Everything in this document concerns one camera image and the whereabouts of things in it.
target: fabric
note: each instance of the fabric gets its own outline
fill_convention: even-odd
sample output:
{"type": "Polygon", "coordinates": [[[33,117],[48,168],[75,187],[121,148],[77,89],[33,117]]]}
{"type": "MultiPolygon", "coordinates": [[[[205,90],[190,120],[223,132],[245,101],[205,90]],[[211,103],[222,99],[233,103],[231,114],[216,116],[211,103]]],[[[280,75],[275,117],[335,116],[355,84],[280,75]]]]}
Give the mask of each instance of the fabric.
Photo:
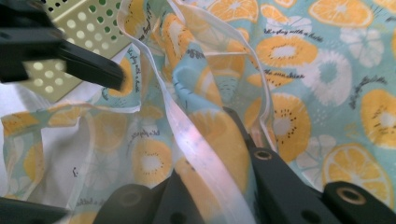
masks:
{"type": "Polygon", "coordinates": [[[254,175],[226,106],[306,184],[345,180],[394,209],[395,13],[386,0],[124,0],[122,91],[2,118],[7,196],[28,200],[45,178],[42,129],[87,122],[71,223],[173,168],[206,222],[253,222],[254,175]]]}

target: lemon slice print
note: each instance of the lemon slice print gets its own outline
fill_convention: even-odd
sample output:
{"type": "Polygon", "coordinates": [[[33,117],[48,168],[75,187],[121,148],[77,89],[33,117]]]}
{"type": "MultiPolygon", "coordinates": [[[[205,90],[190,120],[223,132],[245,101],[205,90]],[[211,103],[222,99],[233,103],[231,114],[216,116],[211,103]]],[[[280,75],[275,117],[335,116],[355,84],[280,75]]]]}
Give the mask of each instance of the lemon slice print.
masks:
{"type": "Polygon", "coordinates": [[[128,59],[124,57],[120,62],[120,67],[122,68],[124,74],[124,80],[122,81],[121,84],[121,90],[120,91],[113,89],[108,90],[108,94],[114,97],[126,96],[129,93],[131,93],[132,89],[134,88],[131,63],[128,61],[128,59]]]}
{"type": "Polygon", "coordinates": [[[257,21],[259,8],[255,0],[217,0],[208,11],[223,21],[257,21]]]}
{"type": "Polygon", "coordinates": [[[38,124],[38,120],[35,119],[30,113],[22,112],[3,117],[2,123],[4,127],[4,135],[10,136],[23,131],[29,126],[38,124]]]}
{"type": "Polygon", "coordinates": [[[23,160],[23,169],[27,176],[35,183],[38,183],[44,174],[43,146],[35,144],[26,153],[23,160]]]}
{"type": "Polygon", "coordinates": [[[387,173],[359,144],[345,144],[332,149],[324,159],[322,179],[323,185],[346,181],[361,186],[393,208],[393,188],[387,173]]]}
{"type": "Polygon", "coordinates": [[[60,110],[50,117],[49,125],[53,127],[74,126],[78,121],[78,117],[84,116],[86,111],[87,108],[78,106],[60,110]]]}
{"type": "Polygon", "coordinates": [[[189,115],[192,123],[215,150],[238,188],[248,185],[248,150],[238,127],[225,112],[197,111],[189,115]]]}
{"type": "Polygon", "coordinates": [[[374,144],[396,149],[396,97],[383,90],[367,92],[361,99],[361,122],[374,144]]]}
{"type": "Polygon", "coordinates": [[[287,22],[289,19],[282,14],[276,7],[269,4],[262,4],[260,6],[262,15],[267,19],[272,19],[279,22],[287,22]]]}
{"type": "Polygon", "coordinates": [[[94,148],[104,153],[117,149],[125,135],[127,121],[124,114],[101,112],[94,116],[94,148]]]}
{"type": "Polygon", "coordinates": [[[221,213],[218,201],[185,157],[177,161],[175,170],[189,191],[203,220],[208,222],[212,217],[218,216],[221,213]]]}
{"type": "Polygon", "coordinates": [[[274,133],[279,154],[285,162],[293,161],[308,146],[311,121],[304,103],[286,93],[275,93],[274,133]]]}
{"type": "Polygon", "coordinates": [[[297,0],[275,0],[282,7],[292,7],[297,0]]]}
{"type": "Polygon", "coordinates": [[[137,184],[155,187],[170,175],[172,151],[161,141],[144,138],[134,147],[132,169],[137,184]]]}
{"type": "Polygon", "coordinates": [[[256,47],[259,60],[273,67],[295,67],[312,63],[318,49],[298,36],[273,36],[262,40],[256,47]]]}
{"type": "Polygon", "coordinates": [[[320,22],[341,27],[367,27],[374,18],[372,10],[360,0],[318,0],[309,14],[320,22]]]}

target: plastic basket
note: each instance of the plastic basket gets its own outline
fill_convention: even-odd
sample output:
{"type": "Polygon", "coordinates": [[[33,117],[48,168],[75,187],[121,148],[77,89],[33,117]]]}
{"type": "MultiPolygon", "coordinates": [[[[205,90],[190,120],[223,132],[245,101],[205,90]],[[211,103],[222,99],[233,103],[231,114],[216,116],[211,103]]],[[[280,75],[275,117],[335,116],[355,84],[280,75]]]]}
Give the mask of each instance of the plastic basket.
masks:
{"type": "MultiPolygon", "coordinates": [[[[121,0],[42,0],[54,24],[67,41],[111,58],[130,40],[117,26],[121,0]]],[[[73,90],[81,80],[64,72],[61,60],[24,63],[30,80],[21,84],[51,102],[73,90]]]]}

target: black clip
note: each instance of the black clip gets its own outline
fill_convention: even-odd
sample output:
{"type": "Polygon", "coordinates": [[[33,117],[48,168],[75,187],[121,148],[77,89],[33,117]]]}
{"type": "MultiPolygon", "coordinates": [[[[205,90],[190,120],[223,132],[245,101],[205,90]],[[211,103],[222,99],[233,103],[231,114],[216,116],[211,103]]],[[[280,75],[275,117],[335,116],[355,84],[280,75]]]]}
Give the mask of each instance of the black clip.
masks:
{"type": "Polygon", "coordinates": [[[22,62],[47,59],[62,59],[70,75],[111,89],[124,80],[116,63],[65,41],[39,1],[0,0],[0,53],[0,82],[26,80],[22,62]]]}

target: white flower print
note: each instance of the white flower print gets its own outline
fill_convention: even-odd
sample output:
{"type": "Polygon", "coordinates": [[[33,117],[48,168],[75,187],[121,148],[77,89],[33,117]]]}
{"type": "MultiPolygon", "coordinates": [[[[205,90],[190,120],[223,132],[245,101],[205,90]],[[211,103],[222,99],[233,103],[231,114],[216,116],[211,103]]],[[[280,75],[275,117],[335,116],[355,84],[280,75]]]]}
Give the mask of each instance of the white flower print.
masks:
{"type": "Polygon", "coordinates": [[[339,106],[352,88],[352,67],[343,55],[320,49],[317,58],[297,67],[302,82],[309,87],[323,105],[339,106]]]}
{"type": "Polygon", "coordinates": [[[309,139],[308,147],[296,159],[297,166],[302,170],[303,176],[316,189],[323,190],[321,166],[323,159],[335,147],[335,139],[329,135],[320,135],[309,139]]]}
{"type": "Polygon", "coordinates": [[[289,17],[289,21],[287,22],[279,22],[273,19],[268,19],[265,28],[273,35],[304,36],[305,33],[309,34],[312,31],[311,20],[300,16],[289,17]]]}
{"type": "Polygon", "coordinates": [[[365,67],[379,65],[384,53],[381,34],[375,29],[341,29],[340,39],[348,44],[350,53],[365,67]]]}
{"type": "Polygon", "coordinates": [[[85,162],[80,174],[85,175],[88,188],[102,190],[113,184],[120,171],[120,159],[117,153],[101,153],[93,151],[91,159],[85,162]]]}

